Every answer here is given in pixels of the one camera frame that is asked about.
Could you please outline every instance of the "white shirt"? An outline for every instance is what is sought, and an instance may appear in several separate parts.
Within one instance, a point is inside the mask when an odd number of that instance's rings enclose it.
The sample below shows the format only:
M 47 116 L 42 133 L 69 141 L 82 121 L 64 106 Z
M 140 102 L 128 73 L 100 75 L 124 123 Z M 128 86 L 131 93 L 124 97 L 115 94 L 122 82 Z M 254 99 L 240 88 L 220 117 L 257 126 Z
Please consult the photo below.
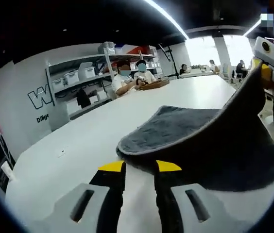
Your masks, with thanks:
M 146 70 L 146 72 L 136 72 L 134 75 L 134 79 L 136 80 L 137 78 L 141 78 L 149 84 L 156 81 L 154 75 L 148 70 Z
M 210 69 L 211 71 L 214 71 L 214 70 L 215 70 L 215 67 L 216 67 L 215 64 L 210 64 L 209 69 Z
M 112 83 L 111 83 L 111 87 L 112 87 L 112 90 L 114 91 L 114 93 L 117 92 L 117 90 L 119 90 L 121 87 L 124 87 L 126 86 L 129 82 L 131 82 L 133 79 L 132 77 L 130 76 L 122 76 L 120 74 L 117 74 L 113 80 L 112 80 Z M 135 90 L 135 87 L 133 86 L 128 92 L 126 92 L 125 94 L 123 95 L 126 95 L 128 93 L 132 93 L 136 91 Z

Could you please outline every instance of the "wall lettering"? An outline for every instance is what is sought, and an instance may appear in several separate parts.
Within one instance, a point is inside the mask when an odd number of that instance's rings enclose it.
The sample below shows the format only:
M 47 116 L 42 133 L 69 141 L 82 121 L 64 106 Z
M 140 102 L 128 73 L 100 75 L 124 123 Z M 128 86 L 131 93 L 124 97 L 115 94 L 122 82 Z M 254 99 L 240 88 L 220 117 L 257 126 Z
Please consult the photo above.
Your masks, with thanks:
M 49 115 L 46 114 L 46 115 L 42 115 L 42 116 L 38 117 L 38 118 L 36 119 L 36 121 L 37 121 L 38 123 L 40 123 L 40 122 L 42 122 L 43 120 L 47 120 L 48 118 L 49 118 Z
M 51 94 L 49 92 L 48 84 L 45 85 L 45 88 L 41 86 L 37 88 L 36 91 L 31 91 L 27 95 L 35 109 L 40 109 L 43 105 L 51 103 Z

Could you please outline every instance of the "shelf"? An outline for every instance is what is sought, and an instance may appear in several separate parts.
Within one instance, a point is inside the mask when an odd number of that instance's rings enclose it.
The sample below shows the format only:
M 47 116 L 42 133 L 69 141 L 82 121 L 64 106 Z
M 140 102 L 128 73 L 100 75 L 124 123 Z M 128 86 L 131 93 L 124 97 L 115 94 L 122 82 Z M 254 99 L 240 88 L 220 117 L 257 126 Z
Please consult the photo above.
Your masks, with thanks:
M 88 112 L 90 112 L 90 111 L 92 111 L 92 110 L 94 110 L 94 109 L 96 109 L 96 108 L 98 108 L 98 107 L 100 107 L 100 106 L 102 106 L 106 103 L 109 103 L 110 101 L 111 101 L 110 98 L 106 98 L 104 100 L 100 100 L 98 102 L 95 102 L 95 103 L 93 103 L 93 104 L 91 104 L 91 105 L 89 105 L 85 108 L 82 108 L 82 109 L 70 114 L 69 118 L 70 118 L 70 120 L 74 120 L 74 119 L 84 115 L 85 113 L 88 113 Z
M 106 77 L 109 77 L 109 76 L 111 76 L 110 73 L 106 73 L 106 74 L 103 74 L 103 75 L 100 75 L 100 76 L 95 76 L 93 78 L 89 78 L 89 79 L 86 79 L 86 80 L 83 80 L 83 81 L 79 81 L 79 82 L 76 82 L 72 85 L 65 86 L 64 88 L 62 88 L 60 90 L 54 91 L 54 94 L 61 94 L 61 93 L 66 92 L 66 91 L 73 90 L 73 89 L 81 86 L 84 83 L 89 83 L 89 82 L 96 81 L 96 80 L 99 80 L 99 79 L 103 79 L 103 78 L 106 78 Z
M 142 57 L 145 61 L 155 58 L 155 56 L 147 55 L 147 54 L 143 54 Z M 140 55 L 139 54 L 113 54 L 113 55 L 109 55 L 109 58 L 111 62 L 118 61 L 118 60 L 125 60 L 125 59 L 140 60 Z
M 144 60 L 151 60 L 155 58 L 153 55 L 142 55 Z M 118 61 L 122 59 L 132 59 L 132 60 L 139 60 L 140 55 L 139 54 L 113 54 L 109 55 L 110 61 Z M 105 55 L 104 54 L 95 54 L 90 56 L 84 56 L 84 57 L 78 57 L 74 58 L 72 60 L 63 61 L 57 64 L 53 64 L 49 66 L 50 75 L 54 75 L 60 72 L 64 72 L 67 70 L 72 69 L 78 69 L 80 67 L 80 64 L 83 62 L 105 62 Z
M 161 67 L 149 67 L 149 68 L 147 68 L 147 70 L 148 69 L 161 69 Z
M 99 60 L 105 60 L 104 54 L 95 54 L 90 56 L 78 57 L 72 60 L 64 61 L 58 64 L 50 65 L 50 75 L 63 72 L 69 69 L 78 69 L 83 62 L 98 62 Z

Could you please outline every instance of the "face mask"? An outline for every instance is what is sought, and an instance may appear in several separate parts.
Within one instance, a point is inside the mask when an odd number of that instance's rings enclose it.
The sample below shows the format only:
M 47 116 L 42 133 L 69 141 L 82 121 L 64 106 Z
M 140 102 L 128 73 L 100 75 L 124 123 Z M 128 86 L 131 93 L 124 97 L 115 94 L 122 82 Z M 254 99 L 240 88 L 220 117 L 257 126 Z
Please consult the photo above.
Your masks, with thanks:
M 130 70 L 121 70 L 120 71 L 120 75 L 122 76 L 128 76 L 131 74 L 131 71 Z
M 147 66 L 143 63 L 138 65 L 138 70 L 141 72 L 145 72 L 147 70 Z

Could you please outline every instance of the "person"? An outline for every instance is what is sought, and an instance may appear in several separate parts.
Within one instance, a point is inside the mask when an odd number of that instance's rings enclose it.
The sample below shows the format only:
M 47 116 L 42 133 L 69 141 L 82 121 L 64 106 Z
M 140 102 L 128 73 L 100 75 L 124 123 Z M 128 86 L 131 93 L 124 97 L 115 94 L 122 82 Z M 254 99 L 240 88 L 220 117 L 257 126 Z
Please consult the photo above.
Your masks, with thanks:
M 245 63 L 243 60 L 240 60 L 240 63 L 236 66 L 236 74 L 242 74 L 242 78 L 247 76 L 248 70 L 245 68 Z
M 140 60 L 136 63 L 136 66 L 138 67 L 138 71 L 134 75 L 135 81 L 139 78 L 145 83 L 150 84 L 156 81 L 155 76 L 147 70 L 147 65 L 144 60 Z
M 117 68 L 118 74 L 113 78 L 111 87 L 118 97 L 139 90 L 145 84 L 144 82 L 138 82 L 138 85 L 136 85 L 136 81 L 129 76 L 131 67 L 127 60 L 118 61 Z
M 186 64 L 182 64 L 181 65 L 181 69 L 179 71 L 179 75 L 182 75 L 184 73 L 188 73 L 188 70 L 187 70 L 187 65 Z
M 214 60 L 209 60 L 209 63 L 210 63 L 210 70 L 213 71 L 214 74 L 219 74 L 220 73 L 219 68 L 218 66 L 215 65 Z

